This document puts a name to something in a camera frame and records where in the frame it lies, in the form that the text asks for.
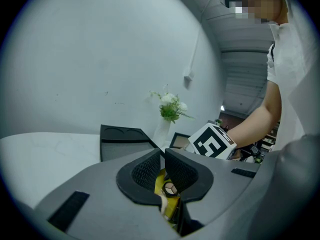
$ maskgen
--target ceiling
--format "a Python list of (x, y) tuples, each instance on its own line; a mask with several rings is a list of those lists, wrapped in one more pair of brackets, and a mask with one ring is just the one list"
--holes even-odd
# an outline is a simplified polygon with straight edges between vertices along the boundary
[(225, 113), (246, 118), (266, 92), (267, 54), (274, 41), (269, 24), (239, 18), (220, 0), (194, 1), (215, 34), (227, 70)]

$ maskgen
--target black tray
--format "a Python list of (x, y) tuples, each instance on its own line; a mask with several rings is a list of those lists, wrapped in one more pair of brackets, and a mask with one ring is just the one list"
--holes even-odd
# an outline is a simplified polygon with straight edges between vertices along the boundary
[(139, 128), (103, 124), (100, 127), (101, 162), (151, 148), (156, 149), (158, 146)]

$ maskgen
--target white sleeve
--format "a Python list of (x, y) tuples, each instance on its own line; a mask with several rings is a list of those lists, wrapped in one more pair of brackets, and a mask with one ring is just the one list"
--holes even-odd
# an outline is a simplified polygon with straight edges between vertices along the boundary
[(272, 59), (272, 55), (271, 55), (271, 49), (272, 49), (272, 45), (270, 46), (269, 53), (267, 55), (268, 74), (267, 74), (266, 79), (268, 81), (274, 82), (275, 84), (278, 84), (277, 78), (276, 78), (275, 63), (274, 63), (274, 60)]

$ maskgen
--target white wall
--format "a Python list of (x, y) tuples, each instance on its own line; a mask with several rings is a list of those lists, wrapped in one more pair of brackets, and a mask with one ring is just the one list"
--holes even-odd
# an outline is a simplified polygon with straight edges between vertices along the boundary
[(165, 84), (196, 117), (179, 119), (168, 139), (192, 134), (219, 116), (226, 85), (217, 43), (204, 30), (194, 81), (184, 83), (199, 25), (181, 0), (30, 0), (1, 51), (0, 138), (98, 134), (101, 124), (152, 137), (159, 108), (148, 92)]

